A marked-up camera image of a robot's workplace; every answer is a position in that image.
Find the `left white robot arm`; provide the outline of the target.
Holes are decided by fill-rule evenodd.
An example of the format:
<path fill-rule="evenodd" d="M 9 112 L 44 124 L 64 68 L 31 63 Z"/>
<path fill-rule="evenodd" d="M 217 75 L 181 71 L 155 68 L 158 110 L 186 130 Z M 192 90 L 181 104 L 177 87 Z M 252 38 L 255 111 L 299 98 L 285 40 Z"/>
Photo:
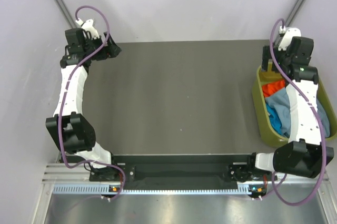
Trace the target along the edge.
<path fill-rule="evenodd" d="M 62 83 L 57 107 L 45 126 L 62 156 L 75 154 L 90 162 L 108 180 L 119 175 L 112 154 L 97 141 L 94 127 L 82 110 L 85 82 L 92 61 L 115 58 L 121 49 L 109 32 L 94 36 L 93 31 L 73 28 L 65 31 L 67 45 L 60 60 Z"/>

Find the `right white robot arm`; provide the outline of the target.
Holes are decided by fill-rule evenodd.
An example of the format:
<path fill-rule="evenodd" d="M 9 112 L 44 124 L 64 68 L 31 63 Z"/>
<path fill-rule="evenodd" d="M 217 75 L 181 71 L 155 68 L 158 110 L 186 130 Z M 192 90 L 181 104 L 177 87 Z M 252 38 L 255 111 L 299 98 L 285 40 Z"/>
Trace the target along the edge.
<path fill-rule="evenodd" d="M 319 75 L 317 68 L 309 65 L 313 47 L 313 39 L 294 36 L 286 46 L 264 48 L 274 60 L 273 69 L 287 82 L 291 131 L 287 144 L 270 154 L 257 153 L 255 161 L 245 167 L 253 180 L 265 171 L 315 178 L 325 172 L 334 156 L 322 145 L 325 130 L 316 103 Z"/>

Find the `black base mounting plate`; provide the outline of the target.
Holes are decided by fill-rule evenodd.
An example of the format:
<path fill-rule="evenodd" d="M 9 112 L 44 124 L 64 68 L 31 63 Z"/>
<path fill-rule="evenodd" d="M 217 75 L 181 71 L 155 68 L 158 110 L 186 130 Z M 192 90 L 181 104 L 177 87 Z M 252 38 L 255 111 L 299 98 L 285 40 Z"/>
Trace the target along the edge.
<path fill-rule="evenodd" d="M 255 154 L 115 155 L 121 168 L 93 168 L 92 182 L 125 181 L 124 189 L 234 189 L 239 182 L 271 179 L 255 168 Z"/>

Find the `bright blue t shirt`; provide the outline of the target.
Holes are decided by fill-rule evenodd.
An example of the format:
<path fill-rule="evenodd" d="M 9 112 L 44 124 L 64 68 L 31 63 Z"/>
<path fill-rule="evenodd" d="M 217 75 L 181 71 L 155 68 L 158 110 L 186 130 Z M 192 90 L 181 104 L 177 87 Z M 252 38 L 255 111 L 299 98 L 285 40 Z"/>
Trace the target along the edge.
<path fill-rule="evenodd" d="M 270 107 L 269 104 L 266 104 L 266 110 L 269 116 L 269 121 L 270 124 L 272 126 L 272 128 L 274 129 L 275 132 L 277 132 L 279 135 L 282 135 L 282 131 L 281 131 L 281 121 L 279 119 L 279 116 L 276 112 L 276 110 L 272 107 Z"/>

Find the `orange t shirt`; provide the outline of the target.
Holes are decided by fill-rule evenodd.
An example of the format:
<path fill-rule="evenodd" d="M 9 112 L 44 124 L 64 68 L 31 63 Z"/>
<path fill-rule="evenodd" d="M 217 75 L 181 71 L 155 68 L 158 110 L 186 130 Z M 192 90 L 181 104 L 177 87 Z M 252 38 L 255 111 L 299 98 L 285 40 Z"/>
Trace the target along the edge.
<path fill-rule="evenodd" d="M 285 80 L 283 79 L 262 85 L 261 88 L 263 96 L 266 98 L 273 95 L 274 93 L 276 93 L 277 91 L 281 90 L 284 87 L 285 87 Z"/>

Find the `aluminium frame rail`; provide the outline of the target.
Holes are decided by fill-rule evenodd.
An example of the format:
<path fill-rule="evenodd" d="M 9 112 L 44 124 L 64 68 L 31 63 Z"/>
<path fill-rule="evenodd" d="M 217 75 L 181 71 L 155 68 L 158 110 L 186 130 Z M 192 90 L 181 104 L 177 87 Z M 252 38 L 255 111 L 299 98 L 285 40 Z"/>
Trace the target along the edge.
<path fill-rule="evenodd" d="M 84 184 L 89 183 L 90 173 L 83 166 L 68 169 L 64 164 L 48 164 L 43 174 L 42 183 L 45 184 Z M 283 184 L 315 185 L 317 179 L 287 175 Z"/>

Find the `olive green plastic bin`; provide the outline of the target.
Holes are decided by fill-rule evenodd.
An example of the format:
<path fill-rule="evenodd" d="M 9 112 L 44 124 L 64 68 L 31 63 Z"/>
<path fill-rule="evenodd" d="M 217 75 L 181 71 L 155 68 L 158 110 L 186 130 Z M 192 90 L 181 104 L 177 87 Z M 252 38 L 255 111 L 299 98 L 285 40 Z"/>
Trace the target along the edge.
<path fill-rule="evenodd" d="M 269 63 L 267 71 L 263 72 L 261 67 L 256 71 L 256 79 L 252 86 L 252 98 L 259 126 L 259 132 L 262 141 L 270 147 L 281 147 L 288 143 L 288 138 L 280 136 L 271 126 L 269 116 L 266 110 L 265 98 L 262 91 L 262 86 L 281 80 L 282 76 L 279 73 L 272 71 L 272 63 Z M 330 123 L 330 136 L 326 141 L 336 139 L 336 115 L 330 103 L 329 97 L 325 91 L 323 82 L 319 83 L 318 100 L 322 104 Z"/>

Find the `light blue t shirt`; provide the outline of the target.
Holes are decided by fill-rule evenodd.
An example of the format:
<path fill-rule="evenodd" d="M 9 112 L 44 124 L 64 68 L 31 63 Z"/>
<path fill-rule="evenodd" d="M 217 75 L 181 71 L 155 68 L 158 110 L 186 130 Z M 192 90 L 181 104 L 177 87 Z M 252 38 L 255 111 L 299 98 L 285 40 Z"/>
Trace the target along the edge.
<path fill-rule="evenodd" d="M 279 116 L 282 127 L 282 135 L 283 137 L 289 137 L 291 133 L 291 116 L 290 116 L 290 101 L 288 94 L 285 88 L 277 91 L 273 95 L 265 98 L 266 104 L 269 104 L 270 107 L 274 108 Z M 321 105 L 320 101 L 317 99 L 317 108 L 318 114 L 321 118 L 322 125 L 325 130 L 325 137 L 328 138 L 330 136 L 330 122 L 327 117 L 327 114 Z"/>

